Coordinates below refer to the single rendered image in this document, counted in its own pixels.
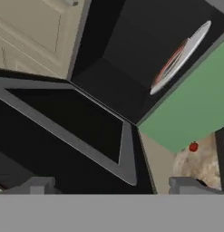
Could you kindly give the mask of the green cupboard panel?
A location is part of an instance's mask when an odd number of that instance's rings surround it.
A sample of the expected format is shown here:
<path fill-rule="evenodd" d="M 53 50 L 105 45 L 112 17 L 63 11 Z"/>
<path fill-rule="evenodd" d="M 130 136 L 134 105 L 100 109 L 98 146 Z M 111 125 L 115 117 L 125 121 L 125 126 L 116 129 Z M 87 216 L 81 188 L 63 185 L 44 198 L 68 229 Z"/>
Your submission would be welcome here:
<path fill-rule="evenodd" d="M 172 152 L 224 126 L 224 42 L 139 130 Z"/>

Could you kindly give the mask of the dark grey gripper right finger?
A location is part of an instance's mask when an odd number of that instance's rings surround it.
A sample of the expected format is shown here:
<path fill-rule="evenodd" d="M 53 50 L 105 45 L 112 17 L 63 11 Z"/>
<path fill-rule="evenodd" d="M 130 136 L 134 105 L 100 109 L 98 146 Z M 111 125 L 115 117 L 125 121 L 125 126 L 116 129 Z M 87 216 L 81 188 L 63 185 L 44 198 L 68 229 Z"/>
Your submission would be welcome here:
<path fill-rule="evenodd" d="M 190 177 L 170 177 L 170 194 L 181 194 L 181 195 L 207 195 L 207 194 L 218 194 L 224 195 L 224 191 L 210 188 L 202 185 L 199 181 Z"/>

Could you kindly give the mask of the black microwave door grey frame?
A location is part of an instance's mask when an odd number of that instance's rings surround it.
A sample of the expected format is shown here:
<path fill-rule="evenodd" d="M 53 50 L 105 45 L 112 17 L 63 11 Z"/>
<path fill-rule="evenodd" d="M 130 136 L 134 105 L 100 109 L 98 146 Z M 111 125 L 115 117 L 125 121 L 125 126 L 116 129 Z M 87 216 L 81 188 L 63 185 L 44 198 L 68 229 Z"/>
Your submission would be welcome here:
<path fill-rule="evenodd" d="M 0 189 L 54 177 L 62 194 L 153 194 L 137 127 L 69 81 L 0 69 Z"/>

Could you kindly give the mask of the dark appliance edge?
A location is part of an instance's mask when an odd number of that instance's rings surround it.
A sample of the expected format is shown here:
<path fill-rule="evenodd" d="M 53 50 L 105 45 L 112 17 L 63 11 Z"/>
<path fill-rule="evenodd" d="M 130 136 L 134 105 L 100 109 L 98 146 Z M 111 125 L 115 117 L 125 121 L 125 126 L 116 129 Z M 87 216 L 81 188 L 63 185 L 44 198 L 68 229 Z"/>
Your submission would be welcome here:
<path fill-rule="evenodd" d="M 220 182 L 224 191 L 224 127 L 215 132 L 215 138 L 219 160 Z"/>

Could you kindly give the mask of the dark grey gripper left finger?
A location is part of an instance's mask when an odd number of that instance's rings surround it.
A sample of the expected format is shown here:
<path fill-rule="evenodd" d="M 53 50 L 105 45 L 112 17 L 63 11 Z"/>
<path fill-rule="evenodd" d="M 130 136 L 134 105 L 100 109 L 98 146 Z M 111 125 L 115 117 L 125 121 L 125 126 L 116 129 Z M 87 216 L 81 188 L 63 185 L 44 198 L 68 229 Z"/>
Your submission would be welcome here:
<path fill-rule="evenodd" d="M 54 195 L 61 191 L 55 187 L 54 177 L 32 177 L 23 184 L 1 191 L 1 194 Z"/>

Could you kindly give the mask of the beige cupboard door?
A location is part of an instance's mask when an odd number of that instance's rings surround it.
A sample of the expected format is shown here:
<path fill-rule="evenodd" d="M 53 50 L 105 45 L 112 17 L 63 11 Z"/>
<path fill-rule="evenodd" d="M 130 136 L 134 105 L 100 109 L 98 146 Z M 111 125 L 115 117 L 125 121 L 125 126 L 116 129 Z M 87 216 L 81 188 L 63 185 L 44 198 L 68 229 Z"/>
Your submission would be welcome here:
<path fill-rule="evenodd" d="M 0 0 L 0 68 L 68 79 L 92 0 Z"/>

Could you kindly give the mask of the white microwave turntable plate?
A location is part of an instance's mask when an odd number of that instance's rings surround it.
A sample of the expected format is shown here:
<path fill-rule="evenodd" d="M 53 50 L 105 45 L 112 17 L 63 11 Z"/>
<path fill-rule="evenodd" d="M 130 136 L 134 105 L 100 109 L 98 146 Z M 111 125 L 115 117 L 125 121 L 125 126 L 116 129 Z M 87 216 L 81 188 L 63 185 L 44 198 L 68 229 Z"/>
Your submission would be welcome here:
<path fill-rule="evenodd" d="M 212 22 L 208 20 L 189 38 L 187 38 L 180 47 L 174 52 L 171 58 L 164 64 L 158 75 L 151 84 L 150 95 L 159 92 L 180 70 L 180 68 L 189 60 L 201 42 L 207 35 Z"/>

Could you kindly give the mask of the small red fruit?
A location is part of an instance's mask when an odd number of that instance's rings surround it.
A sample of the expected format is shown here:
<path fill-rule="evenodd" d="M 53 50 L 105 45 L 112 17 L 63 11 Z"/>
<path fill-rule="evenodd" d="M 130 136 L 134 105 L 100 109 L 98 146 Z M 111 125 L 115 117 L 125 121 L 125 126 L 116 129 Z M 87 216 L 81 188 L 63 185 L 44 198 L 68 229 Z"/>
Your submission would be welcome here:
<path fill-rule="evenodd" d="M 190 145 L 189 145 L 189 150 L 191 152 L 195 152 L 199 147 L 199 144 L 196 141 L 193 141 Z"/>

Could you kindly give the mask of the black microwave oven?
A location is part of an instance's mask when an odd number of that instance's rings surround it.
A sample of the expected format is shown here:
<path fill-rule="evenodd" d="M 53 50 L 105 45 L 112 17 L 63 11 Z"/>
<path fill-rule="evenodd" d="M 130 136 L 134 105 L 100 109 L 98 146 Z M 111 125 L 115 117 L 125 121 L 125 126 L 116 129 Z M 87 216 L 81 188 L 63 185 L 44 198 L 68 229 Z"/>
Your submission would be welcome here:
<path fill-rule="evenodd" d="M 180 45 L 212 25 L 159 92 L 151 84 Z M 135 124 L 146 119 L 224 41 L 224 0 L 92 0 L 72 81 Z"/>

